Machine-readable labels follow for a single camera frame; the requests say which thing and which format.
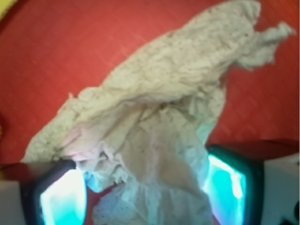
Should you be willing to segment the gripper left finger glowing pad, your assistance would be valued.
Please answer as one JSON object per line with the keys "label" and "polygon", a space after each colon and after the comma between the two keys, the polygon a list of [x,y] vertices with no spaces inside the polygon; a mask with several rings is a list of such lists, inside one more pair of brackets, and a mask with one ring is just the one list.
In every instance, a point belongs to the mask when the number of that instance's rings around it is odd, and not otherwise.
{"label": "gripper left finger glowing pad", "polygon": [[82,225],[87,203],[83,174],[72,160],[0,167],[2,225]]}

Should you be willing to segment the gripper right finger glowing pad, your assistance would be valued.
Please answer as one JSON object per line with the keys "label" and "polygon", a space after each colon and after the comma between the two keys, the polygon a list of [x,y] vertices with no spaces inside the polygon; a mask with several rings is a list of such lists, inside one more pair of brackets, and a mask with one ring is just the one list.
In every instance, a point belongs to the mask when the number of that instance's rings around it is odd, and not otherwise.
{"label": "gripper right finger glowing pad", "polygon": [[221,225],[297,225],[297,144],[214,144],[204,186]]}

